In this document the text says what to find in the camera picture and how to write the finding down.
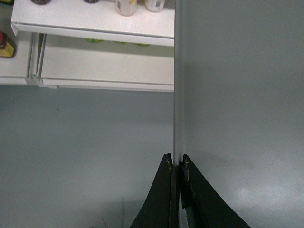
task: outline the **jar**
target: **jar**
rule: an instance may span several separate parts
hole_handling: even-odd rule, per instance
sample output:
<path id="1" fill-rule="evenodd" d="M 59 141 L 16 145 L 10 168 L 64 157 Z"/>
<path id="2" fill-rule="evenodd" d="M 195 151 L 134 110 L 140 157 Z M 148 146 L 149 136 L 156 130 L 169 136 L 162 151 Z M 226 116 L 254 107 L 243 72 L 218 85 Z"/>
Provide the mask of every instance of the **jar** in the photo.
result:
<path id="1" fill-rule="evenodd" d="M 1 3 L 3 4 L 7 4 L 7 5 L 13 5 L 14 4 L 14 0 L 0 0 Z"/>
<path id="2" fill-rule="evenodd" d="M 51 0 L 31 0 L 31 1 L 37 5 L 45 5 L 48 4 Z"/>
<path id="3" fill-rule="evenodd" d="M 87 3 L 95 3 L 95 2 L 98 2 L 99 0 L 84 0 L 84 1 Z"/>
<path id="4" fill-rule="evenodd" d="M 115 7 L 121 15 L 131 16 L 136 12 L 137 0 L 116 0 Z"/>
<path id="5" fill-rule="evenodd" d="M 152 12 L 159 12 L 165 5 L 166 0 L 145 0 L 144 3 L 148 10 Z"/>
<path id="6" fill-rule="evenodd" d="M 4 32 L 0 31 L 0 57 L 14 57 L 16 46 Z"/>

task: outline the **white shelf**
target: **white shelf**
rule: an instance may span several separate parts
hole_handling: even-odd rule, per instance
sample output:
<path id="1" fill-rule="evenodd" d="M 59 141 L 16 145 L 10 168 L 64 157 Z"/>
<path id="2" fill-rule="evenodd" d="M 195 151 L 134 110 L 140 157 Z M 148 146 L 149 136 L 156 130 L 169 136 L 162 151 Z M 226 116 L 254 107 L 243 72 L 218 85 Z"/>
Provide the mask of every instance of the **white shelf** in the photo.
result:
<path id="1" fill-rule="evenodd" d="M 26 84 L 31 34 L 21 32 L 18 37 L 14 36 L 10 27 L 12 9 L 12 6 L 3 4 L 0 7 L 0 30 L 17 44 L 14 58 L 0 58 L 0 84 L 22 85 Z"/>
<path id="2" fill-rule="evenodd" d="M 45 86 L 173 91 L 174 48 L 47 35 Z"/>
<path id="3" fill-rule="evenodd" d="M 52 0 L 39 6 L 15 0 L 13 26 L 20 31 L 79 38 L 174 46 L 174 0 L 166 0 L 161 12 L 150 12 L 144 1 L 136 13 L 120 15 L 113 2 L 89 4 L 83 0 Z"/>

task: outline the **grey floor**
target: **grey floor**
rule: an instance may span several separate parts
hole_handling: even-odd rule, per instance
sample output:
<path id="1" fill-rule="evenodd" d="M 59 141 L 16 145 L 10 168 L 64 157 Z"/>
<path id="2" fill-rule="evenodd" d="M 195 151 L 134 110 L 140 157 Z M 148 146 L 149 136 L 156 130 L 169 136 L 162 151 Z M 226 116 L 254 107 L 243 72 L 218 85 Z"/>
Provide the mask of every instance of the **grey floor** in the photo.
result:
<path id="1" fill-rule="evenodd" d="M 0 86 L 0 227 L 129 227 L 172 150 L 173 93 Z"/>

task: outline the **white bottle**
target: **white bottle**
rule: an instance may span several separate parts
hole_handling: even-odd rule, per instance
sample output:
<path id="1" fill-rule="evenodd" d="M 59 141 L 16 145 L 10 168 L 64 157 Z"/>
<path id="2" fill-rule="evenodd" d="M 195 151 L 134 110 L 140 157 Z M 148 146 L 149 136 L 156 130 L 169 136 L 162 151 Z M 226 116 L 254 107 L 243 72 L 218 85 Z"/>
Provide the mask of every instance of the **white bottle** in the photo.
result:
<path id="1" fill-rule="evenodd" d="M 116 10 L 124 16 L 130 16 L 136 12 L 137 0 L 116 0 Z"/>
<path id="2" fill-rule="evenodd" d="M 144 3 L 146 4 L 148 10 L 152 12 L 159 12 L 165 5 L 165 1 L 166 0 L 145 0 Z"/>

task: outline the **product on shelf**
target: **product on shelf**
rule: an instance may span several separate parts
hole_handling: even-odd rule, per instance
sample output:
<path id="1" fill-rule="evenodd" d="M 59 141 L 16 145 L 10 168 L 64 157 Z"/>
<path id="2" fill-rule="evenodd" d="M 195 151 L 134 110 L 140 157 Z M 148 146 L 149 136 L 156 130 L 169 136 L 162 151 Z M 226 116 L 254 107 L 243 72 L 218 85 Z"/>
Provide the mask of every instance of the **product on shelf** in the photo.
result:
<path id="1" fill-rule="evenodd" d="M 86 40 L 89 41 L 90 43 L 100 43 L 103 41 L 102 39 L 88 39 L 88 38 Z"/>
<path id="2" fill-rule="evenodd" d="M 95 3 L 95 2 L 98 2 L 99 0 L 84 0 L 84 1 L 87 3 Z"/>
<path id="3" fill-rule="evenodd" d="M 3 4 L 7 4 L 7 5 L 13 5 L 14 4 L 14 0 L 0 0 L 1 3 Z"/>
<path id="4" fill-rule="evenodd" d="M 14 57 L 16 46 L 4 32 L 0 31 L 0 57 Z"/>
<path id="5" fill-rule="evenodd" d="M 124 16 L 131 16 L 136 12 L 137 0 L 116 0 L 116 10 Z"/>
<path id="6" fill-rule="evenodd" d="M 148 10 L 152 12 L 159 12 L 165 5 L 166 0 L 145 0 L 144 3 Z"/>
<path id="7" fill-rule="evenodd" d="M 45 5 L 49 3 L 51 0 L 31 0 L 31 1 L 37 5 Z"/>

